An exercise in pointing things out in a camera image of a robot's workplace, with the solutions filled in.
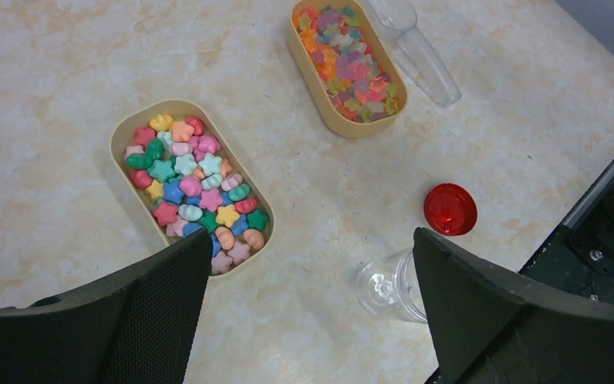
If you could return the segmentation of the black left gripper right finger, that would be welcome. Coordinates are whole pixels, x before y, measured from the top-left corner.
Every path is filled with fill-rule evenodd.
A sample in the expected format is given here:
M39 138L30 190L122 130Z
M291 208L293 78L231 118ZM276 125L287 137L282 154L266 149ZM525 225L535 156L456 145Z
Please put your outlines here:
M477 257L431 230L413 257L445 383L614 383L614 305Z

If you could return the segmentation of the clear plastic scoop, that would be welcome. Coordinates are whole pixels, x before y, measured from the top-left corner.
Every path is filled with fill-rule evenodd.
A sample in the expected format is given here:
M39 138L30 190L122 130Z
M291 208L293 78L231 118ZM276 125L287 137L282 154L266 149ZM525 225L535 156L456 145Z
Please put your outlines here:
M461 98L448 68L419 29L418 14L407 0L363 2L366 13L399 69L441 108Z

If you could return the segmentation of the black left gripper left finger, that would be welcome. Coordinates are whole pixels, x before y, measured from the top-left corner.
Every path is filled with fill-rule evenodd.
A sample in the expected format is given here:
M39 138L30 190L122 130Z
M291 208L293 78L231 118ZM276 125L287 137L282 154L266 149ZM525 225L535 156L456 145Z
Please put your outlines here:
M197 230L28 307L0 308L0 383L181 383L211 271Z

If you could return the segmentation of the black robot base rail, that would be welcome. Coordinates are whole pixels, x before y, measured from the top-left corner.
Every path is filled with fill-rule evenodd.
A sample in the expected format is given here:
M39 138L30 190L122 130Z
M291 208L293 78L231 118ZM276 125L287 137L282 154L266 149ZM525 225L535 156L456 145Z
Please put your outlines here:
M520 273L552 288L614 305L614 159Z

